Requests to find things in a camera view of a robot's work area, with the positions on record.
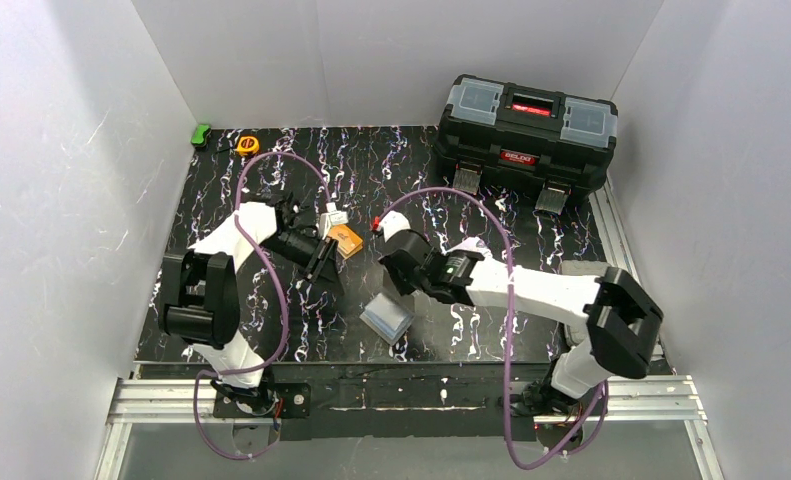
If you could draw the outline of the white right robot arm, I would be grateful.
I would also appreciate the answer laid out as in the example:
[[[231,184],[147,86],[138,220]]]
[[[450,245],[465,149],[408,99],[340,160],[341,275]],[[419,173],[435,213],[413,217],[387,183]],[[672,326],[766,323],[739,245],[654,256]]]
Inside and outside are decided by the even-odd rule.
[[[386,233],[379,261],[396,291],[420,291],[442,304],[507,307],[575,327],[583,340],[562,354],[540,387],[544,399],[569,402],[612,377],[639,380],[650,370],[663,311],[627,271],[560,275],[513,268],[478,251],[444,253],[419,232]]]

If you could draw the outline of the grey blue card holder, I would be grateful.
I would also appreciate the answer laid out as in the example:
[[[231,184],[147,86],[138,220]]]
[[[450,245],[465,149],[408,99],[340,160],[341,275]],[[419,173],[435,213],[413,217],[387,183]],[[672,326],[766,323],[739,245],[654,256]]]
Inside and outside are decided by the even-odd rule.
[[[385,293],[373,297],[360,314],[360,319],[389,346],[398,342],[414,318],[410,309]]]

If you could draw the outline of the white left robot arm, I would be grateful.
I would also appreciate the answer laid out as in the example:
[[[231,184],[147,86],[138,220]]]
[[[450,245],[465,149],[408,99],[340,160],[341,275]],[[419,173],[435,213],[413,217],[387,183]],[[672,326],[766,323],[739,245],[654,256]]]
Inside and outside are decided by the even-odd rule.
[[[202,355],[224,385],[254,390],[264,373],[264,359],[240,331],[237,284],[257,247],[297,265],[308,283],[344,292],[329,233],[346,224],[347,214],[328,203],[311,224],[300,219],[304,209],[292,194],[254,196],[189,249],[163,258],[158,325]]]

